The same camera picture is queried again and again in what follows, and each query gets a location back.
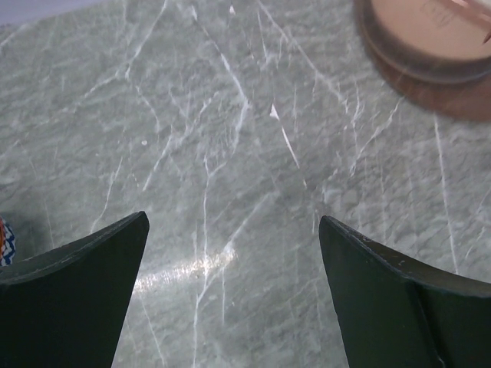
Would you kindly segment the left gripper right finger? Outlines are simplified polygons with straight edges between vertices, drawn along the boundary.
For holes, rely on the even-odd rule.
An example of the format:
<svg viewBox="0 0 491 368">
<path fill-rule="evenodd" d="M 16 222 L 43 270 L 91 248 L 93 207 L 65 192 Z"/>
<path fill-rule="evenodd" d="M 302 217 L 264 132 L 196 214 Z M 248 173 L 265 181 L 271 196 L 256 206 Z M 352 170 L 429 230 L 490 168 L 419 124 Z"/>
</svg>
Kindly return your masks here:
<svg viewBox="0 0 491 368">
<path fill-rule="evenodd" d="M 351 367 L 488 367 L 490 285 L 432 267 L 330 216 L 319 240 Z"/>
</svg>

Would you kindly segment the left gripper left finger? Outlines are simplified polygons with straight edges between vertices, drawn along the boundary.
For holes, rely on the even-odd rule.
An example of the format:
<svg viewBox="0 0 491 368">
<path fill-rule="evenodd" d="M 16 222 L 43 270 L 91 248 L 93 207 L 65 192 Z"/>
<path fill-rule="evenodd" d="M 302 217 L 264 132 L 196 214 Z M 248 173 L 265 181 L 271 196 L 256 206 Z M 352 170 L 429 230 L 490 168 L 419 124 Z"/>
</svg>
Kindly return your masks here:
<svg viewBox="0 0 491 368">
<path fill-rule="evenodd" d="M 149 233 L 135 212 L 1 269 L 3 367 L 109 367 Z"/>
</svg>

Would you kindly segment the plain cream plate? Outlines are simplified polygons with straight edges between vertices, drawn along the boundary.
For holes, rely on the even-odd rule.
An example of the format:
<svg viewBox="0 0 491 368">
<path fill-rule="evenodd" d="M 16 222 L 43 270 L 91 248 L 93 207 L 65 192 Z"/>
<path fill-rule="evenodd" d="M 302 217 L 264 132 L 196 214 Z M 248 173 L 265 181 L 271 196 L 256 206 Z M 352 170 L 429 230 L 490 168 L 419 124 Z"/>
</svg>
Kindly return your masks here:
<svg viewBox="0 0 491 368">
<path fill-rule="evenodd" d="M 358 1 L 361 33 L 388 65 L 419 81 L 459 84 L 490 73 L 488 1 Z"/>
</svg>

